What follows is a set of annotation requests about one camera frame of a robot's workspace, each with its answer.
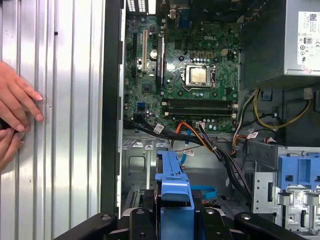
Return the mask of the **person's left hand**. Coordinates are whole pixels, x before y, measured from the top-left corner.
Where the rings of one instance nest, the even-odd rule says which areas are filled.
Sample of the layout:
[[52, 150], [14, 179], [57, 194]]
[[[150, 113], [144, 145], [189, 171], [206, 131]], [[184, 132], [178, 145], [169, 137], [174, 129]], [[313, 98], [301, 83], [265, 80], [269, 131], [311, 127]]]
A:
[[18, 132], [31, 130], [25, 110], [37, 121], [44, 119], [35, 101], [43, 97], [16, 71], [6, 64], [0, 63], [0, 118]]

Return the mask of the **person's right hand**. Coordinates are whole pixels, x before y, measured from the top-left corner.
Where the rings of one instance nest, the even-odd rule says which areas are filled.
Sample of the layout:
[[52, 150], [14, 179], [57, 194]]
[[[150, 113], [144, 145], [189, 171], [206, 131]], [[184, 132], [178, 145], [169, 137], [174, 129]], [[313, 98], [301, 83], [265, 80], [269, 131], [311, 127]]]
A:
[[0, 131], [0, 172], [13, 160], [16, 152], [23, 145], [24, 132], [15, 132], [13, 128]]

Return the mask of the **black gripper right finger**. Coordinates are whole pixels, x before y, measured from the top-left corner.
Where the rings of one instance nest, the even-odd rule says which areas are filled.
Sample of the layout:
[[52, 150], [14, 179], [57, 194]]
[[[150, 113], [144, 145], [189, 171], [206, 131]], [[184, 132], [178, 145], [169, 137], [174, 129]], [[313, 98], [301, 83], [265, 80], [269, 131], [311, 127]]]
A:
[[304, 237], [289, 231], [257, 214], [240, 212], [229, 218], [219, 208], [206, 207], [203, 193], [192, 190], [195, 204], [196, 240], [303, 240]]

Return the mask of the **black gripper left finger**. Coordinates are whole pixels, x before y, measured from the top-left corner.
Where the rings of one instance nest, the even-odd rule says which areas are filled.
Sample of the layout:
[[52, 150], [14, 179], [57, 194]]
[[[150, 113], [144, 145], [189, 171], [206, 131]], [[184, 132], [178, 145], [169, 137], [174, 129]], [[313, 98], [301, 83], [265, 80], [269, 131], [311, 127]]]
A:
[[145, 190], [142, 205], [128, 208], [118, 219], [111, 213], [98, 213], [65, 233], [57, 240], [156, 240], [154, 191]]

